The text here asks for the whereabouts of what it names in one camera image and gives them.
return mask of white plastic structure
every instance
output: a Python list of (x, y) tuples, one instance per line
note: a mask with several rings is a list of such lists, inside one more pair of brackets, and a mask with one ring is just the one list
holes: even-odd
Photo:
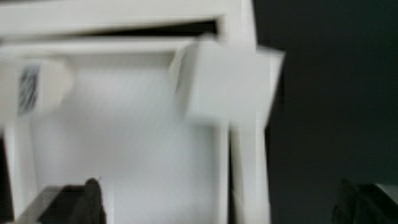
[[(237, 198), (248, 198), (239, 200), (241, 223), (258, 224), (260, 219), (269, 220), (267, 212), (267, 217), (257, 217), (264, 203), (269, 211), (265, 123), (244, 131), (228, 119), (210, 127), (184, 121), (173, 95), (180, 80), (168, 75), (194, 40), (52, 40), (63, 35), (214, 20), (221, 42), (244, 48), (248, 54), (257, 53), (251, 1), (116, 0), (113, 7), (109, 4), (106, 0), (0, 4), (0, 57), (49, 60), (61, 56), (75, 76), (59, 109), (42, 118), (22, 118), (4, 130), (17, 223), (34, 222), (27, 207), (45, 187), (82, 184), (98, 177), (111, 224), (226, 224), (233, 130), (235, 180), (244, 180)], [(278, 73), (264, 78), (271, 79), (273, 97)], [(241, 156), (244, 147), (249, 150)], [(255, 167), (242, 166), (248, 161), (255, 161)], [(258, 183), (253, 189), (246, 177)]]
[(228, 122), (233, 129), (233, 176), (239, 223), (269, 223), (264, 130), (271, 114), (283, 52), (257, 53), (207, 40), (182, 53), (178, 94), (186, 117)]

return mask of white frame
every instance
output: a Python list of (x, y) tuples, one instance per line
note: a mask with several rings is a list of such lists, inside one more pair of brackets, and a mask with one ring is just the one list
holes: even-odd
[[(221, 40), (257, 49), (257, 32), (251, 0), (68, 0), (0, 4), (0, 56), (34, 56), (43, 54), (79, 54), (98, 52), (178, 51), (191, 38), (134, 38), (84, 41), (42, 41), (61, 35), (104, 30), (134, 29), (217, 21)], [(230, 125), (217, 125), (219, 139), (219, 198), (221, 211), (216, 223), (228, 223), (228, 133)], [(38, 195), (34, 172), (34, 153), (29, 120), (6, 127), (8, 160), (11, 170), (15, 215), (20, 217)]]

